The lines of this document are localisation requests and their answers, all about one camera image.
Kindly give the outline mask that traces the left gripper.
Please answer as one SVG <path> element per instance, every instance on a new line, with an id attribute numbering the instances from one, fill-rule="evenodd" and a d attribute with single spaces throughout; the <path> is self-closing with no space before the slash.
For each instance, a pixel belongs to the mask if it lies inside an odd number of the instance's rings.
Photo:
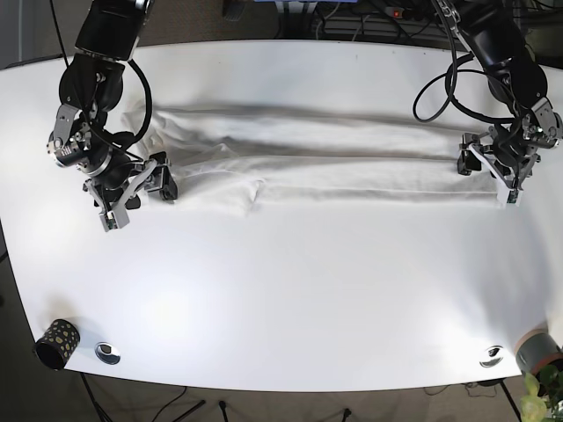
<path id="1" fill-rule="evenodd" d="M 519 206 L 523 198 L 523 182 L 532 176 L 533 167 L 541 161 L 537 152 L 522 158 L 511 156 L 509 151 L 485 144 L 491 134 L 464 133 L 459 144 L 457 173 L 470 176 L 473 171 L 488 171 L 494 179 L 496 199 L 503 206 Z"/>

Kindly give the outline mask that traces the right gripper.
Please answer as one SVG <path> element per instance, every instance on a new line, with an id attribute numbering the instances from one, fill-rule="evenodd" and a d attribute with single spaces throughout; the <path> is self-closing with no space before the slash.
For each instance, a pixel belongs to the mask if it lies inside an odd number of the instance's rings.
<path id="1" fill-rule="evenodd" d="M 84 182 L 84 191 L 99 208 L 99 219 L 105 232 L 129 224 L 128 211 L 141 206 L 139 192 L 165 202 L 175 201 L 178 187 L 168 174 L 168 157 L 161 151 L 147 161 L 112 160 L 100 175 Z"/>

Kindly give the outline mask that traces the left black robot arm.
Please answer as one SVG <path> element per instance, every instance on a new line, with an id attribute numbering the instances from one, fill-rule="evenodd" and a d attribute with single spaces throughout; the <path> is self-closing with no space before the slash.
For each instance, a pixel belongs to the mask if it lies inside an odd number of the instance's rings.
<path id="1" fill-rule="evenodd" d="M 540 150 L 553 149 L 562 139 L 562 119 L 547 97 L 547 77 L 502 2 L 435 1 L 433 6 L 449 43 L 461 41 L 467 53 L 452 55 L 450 66 L 439 76 L 447 94 L 441 107 L 427 118 L 414 118 L 430 123 L 454 106 L 486 123 L 488 129 L 463 134 L 457 159 L 460 179 L 430 196 L 433 200 L 492 199 L 515 206 L 522 198 L 523 182 L 541 160 Z M 470 61 L 480 65 L 478 73 L 486 77 L 489 91 L 507 107 L 510 117 L 485 116 L 457 100 L 458 76 Z"/>

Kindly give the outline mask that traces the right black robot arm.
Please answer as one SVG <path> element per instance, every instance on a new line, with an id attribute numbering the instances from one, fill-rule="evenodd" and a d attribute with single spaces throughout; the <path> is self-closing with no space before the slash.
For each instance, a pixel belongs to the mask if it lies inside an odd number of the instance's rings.
<path id="1" fill-rule="evenodd" d="M 92 2 L 77 37 L 76 53 L 65 58 L 59 83 L 61 104 L 47 153 L 58 166 L 75 167 L 87 176 L 83 189 L 99 208 L 105 231 L 128 225 L 128 211 L 141 206 L 140 191 L 168 203 L 178 198 L 165 152 L 146 159 L 130 152 L 147 134 L 153 112 L 149 82 L 133 59 L 151 8 L 150 1 Z M 136 132 L 112 134 L 105 124 L 121 100 L 126 67 L 141 82 L 145 114 Z"/>

